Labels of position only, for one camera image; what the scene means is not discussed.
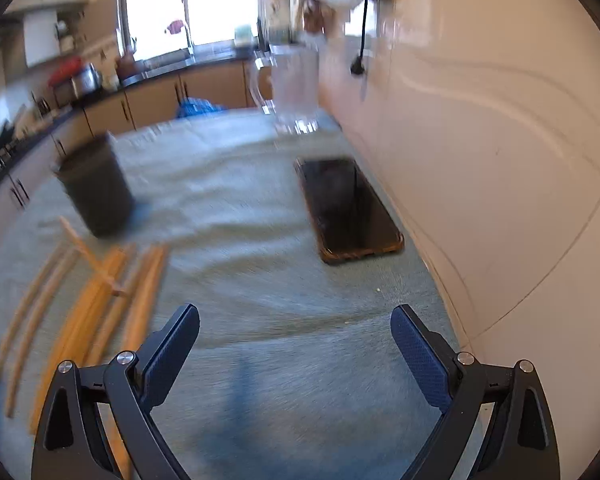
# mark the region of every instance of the window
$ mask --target window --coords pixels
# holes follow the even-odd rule
[[[126,25],[137,40],[136,60],[150,59],[187,47],[187,33],[166,32],[170,23],[189,23],[196,49],[232,41],[237,27],[257,34],[258,0],[125,0]]]

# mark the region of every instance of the glass mug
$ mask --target glass mug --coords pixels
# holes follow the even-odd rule
[[[273,100],[265,100],[258,86],[260,70],[271,67]],[[249,88],[255,103],[276,116],[281,133],[308,134],[318,129],[318,51],[300,45],[271,45],[271,52],[255,60]]]

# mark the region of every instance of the metal screw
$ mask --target metal screw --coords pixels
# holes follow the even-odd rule
[[[61,374],[65,374],[67,373],[69,370],[71,370],[71,368],[73,368],[74,365],[72,364],[71,361],[62,361],[59,365],[58,365],[58,371]]]
[[[118,361],[121,365],[128,365],[133,360],[134,360],[133,352],[120,352],[118,354],[118,357],[116,357],[116,361]]]
[[[534,371],[534,365],[531,361],[522,360],[522,361],[520,361],[520,369],[523,372],[530,374],[531,372]]]
[[[475,357],[469,354],[469,352],[460,352],[458,354],[458,361],[465,366],[474,364]]]

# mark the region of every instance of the wooden stick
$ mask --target wooden stick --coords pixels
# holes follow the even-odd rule
[[[123,337],[121,351],[130,349],[138,350],[138,347],[143,343],[144,338],[146,337],[149,321],[151,320],[152,307],[154,306],[158,285],[160,284],[162,269],[167,260],[167,252],[168,248],[166,246],[160,246],[155,251],[146,279],[138,288],[138,293],[136,294],[131,307],[130,316],[126,320],[125,335]],[[109,441],[111,449],[116,457],[118,468],[122,473],[122,478],[131,480],[131,459],[126,453],[126,448],[118,433],[118,428],[109,428]]]
[[[42,266],[42,269],[40,269],[38,275],[30,283],[29,288],[24,293],[24,296],[22,297],[20,303],[16,307],[16,311],[13,314],[13,318],[11,318],[11,322],[7,327],[7,332],[4,333],[2,341],[0,342],[0,378],[2,377],[2,369],[4,368],[4,362],[7,359],[7,352],[9,351],[11,343],[13,343],[13,339],[16,337],[18,329],[20,328],[20,325],[24,320],[24,317],[26,316],[31,303],[40,291],[40,288],[42,287],[43,282],[49,276],[49,273],[56,266],[56,263],[58,262],[60,257],[65,255],[68,252],[68,250],[69,247],[64,243],[64,240],[62,240],[53,250],[51,255],[48,257],[48,259]]]
[[[24,363],[26,362],[29,354],[29,348],[33,341],[33,336],[36,335],[36,331],[38,330],[38,326],[45,315],[46,309],[58,291],[58,288],[62,284],[62,280],[64,280],[64,277],[75,265],[79,255],[80,254],[78,251],[76,251],[74,248],[69,249],[69,251],[62,257],[62,260],[60,260],[58,263],[56,270],[54,270],[53,274],[49,278],[49,281],[40,292],[39,298],[36,300],[36,303],[31,309],[31,316],[29,317],[24,335],[22,336],[22,341],[20,342],[20,348],[18,349],[16,362],[14,363],[13,370],[11,371],[11,379],[9,381],[7,396],[4,402],[4,414],[9,418],[13,416],[16,393],[18,391],[18,386],[20,385],[20,376],[22,374],[22,369],[24,368]]]
[[[119,247],[113,247],[105,257],[103,266],[105,269],[107,269],[107,271],[109,271],[111,266],[115,263],[116,255],[119,252]],[[56,342],[54,343],[53,349],[46,362],[46,369],[40,378],[36,399],[34,400],[33,407],[31,409],[31,415],[29,419],[29,432],[31,434],[35,434],[36,430],[38,429],[38,421],[40,420],[40,413],[42,413],[42,407],[45,403],[46,392],[49,389],[51,379],[53,379],[58,363],[62,361],[64,346],[74,332],[74,325],[80,323],[86,314],[85,311],[88,311],[91,303],[93,303],[101,284],[102,279],[99,274],[95,274],[87,282],[87,284],[82,288],[80,296],[74,303],[71,312],[67,315],[58,338],[56,338]]]
[[[100,331],[96,336],[96,339],[91,346],[91,350],[87,355],[85,366],[96,366],[102,363],[102,355],[109,344],[113,333],[120,324],[122,317],[124,316],[131,299],[136,293],[136,289],[140,282],[144,282],[146,274],[149,271],[150,264],[154,258],[156,248],[151,247],[149,250],[142,255],[141,261],[136,267],[135,271],[128,277],[123,287],[126,291],[126,296],[116,298],[113,306],[109,309],[107,317],[104,319]]]
[[[135,251],[134,246],[123,249],[118,255],[116,265],[113,267],[111,273],[115,279],[118,279],[122,275],[131,251]],[[74,336],[69,339],[70,344],[65,346],[65,355],[62,356],[62,360],[69,359],[74,361],[79,367],[84,366],[102,315],[111,299],[111,292],[109,284],[102,283],[93,303],[89,307],[87,316],[84,317],[80,325],[75,327]]]
[[[91,266],[91,269],[97,272],[102,277],[104,282],[109,283],[109,286],[111,287],[115,295],[124,295],[124,290],[116,283],[116,280],[107,273],[103,265],[96,258],[95,254],[91,252],[90,248],[88,248],[84,241],[82,241],[82,239],[78,236],[78,233],[75,232],[74,228],[71,227],[69,221],[63,216],[61,216],[59,220],[65,232],[69,236],[69,239],[82,253],[82,256],[84,256],[84,259],[87,260],[87,262]]]

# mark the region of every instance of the black cable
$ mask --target black cable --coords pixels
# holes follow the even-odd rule
[[[362,38],[360,40],[360,55],[353,60],[351,64],[351,74],[360,76],[365,73],[365,67],[362,65],[362,59],[365,55],[365,36],[366,36],[366,9],[368,7],[369,0],[365,0],[365,7],[362,12]]]

